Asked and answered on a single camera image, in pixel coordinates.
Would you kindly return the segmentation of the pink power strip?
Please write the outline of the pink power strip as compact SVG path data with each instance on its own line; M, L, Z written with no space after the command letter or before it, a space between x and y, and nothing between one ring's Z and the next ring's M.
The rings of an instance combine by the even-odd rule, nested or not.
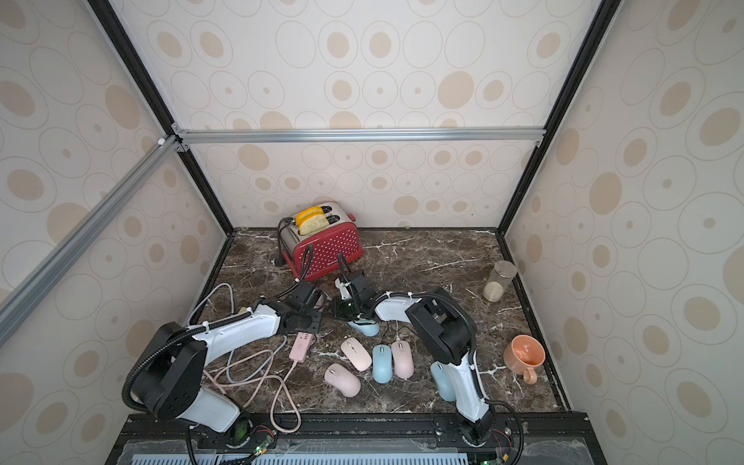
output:
M302 363L306 360L307 354L315 341L315 335L308 332L299 332L289 354L290 360Z

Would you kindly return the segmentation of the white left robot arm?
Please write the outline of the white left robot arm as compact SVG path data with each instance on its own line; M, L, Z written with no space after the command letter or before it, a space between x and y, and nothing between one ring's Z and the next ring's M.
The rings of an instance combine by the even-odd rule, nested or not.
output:
M158 420L185 420L218 433L234 430L242 408L203 386L205 368L277 334L318 333L324 298L320 288L302 280L278 298L259 298L244 312L214 322L162 325L125 378L123 402Z

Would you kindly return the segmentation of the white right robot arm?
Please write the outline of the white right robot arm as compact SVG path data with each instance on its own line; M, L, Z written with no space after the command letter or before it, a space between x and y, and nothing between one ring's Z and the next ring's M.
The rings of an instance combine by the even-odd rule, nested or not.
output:
M455 390L459 415L478 424L489 415L476 364L477 332L471 317L446 290L428 292L378 291L364 274L334 281L339 296L332 301L332 315L339 320L399 322L413 327L436 362L443 364Z

